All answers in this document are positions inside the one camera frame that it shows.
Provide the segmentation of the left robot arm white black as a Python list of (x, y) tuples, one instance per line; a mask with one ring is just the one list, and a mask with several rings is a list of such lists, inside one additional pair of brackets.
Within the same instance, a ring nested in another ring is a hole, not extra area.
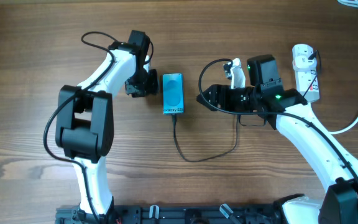
[(132, 30), (127, 42), (114, 39), (103, 49), (102, 64), (77, 86), (60, 89), (55, 142), (64, 162), (73, 164), (80, 187), (80, 223), (114, 223), (114, 197), (109, 189), (106, 156), (114, 139), (113, 99), (124, 88), (141, 98), (159, 91), (158, 76), (150, 68), (154, 46), (142, 31)]

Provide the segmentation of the turquoise screen smartphone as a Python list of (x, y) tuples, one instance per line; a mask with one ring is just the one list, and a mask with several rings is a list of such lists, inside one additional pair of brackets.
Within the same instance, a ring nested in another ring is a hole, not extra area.
[(162, 75), (163, 114), (184, 113), (183, 75)]

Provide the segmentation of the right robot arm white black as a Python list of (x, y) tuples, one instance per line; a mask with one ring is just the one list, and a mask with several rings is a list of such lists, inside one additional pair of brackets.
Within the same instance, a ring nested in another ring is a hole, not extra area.
[(238, 84), (200, 89), (197, 101), (211, 111), (266, 120), (298, 149), (324, 188), (323, 201), (295, 194), (274, 202), (279, 223), (358, 223), (358, 160), (319, 122), (300, 92), (284, 89), (274, 57), (247, 60), (250, 86), (241, 65), (222, 61)]

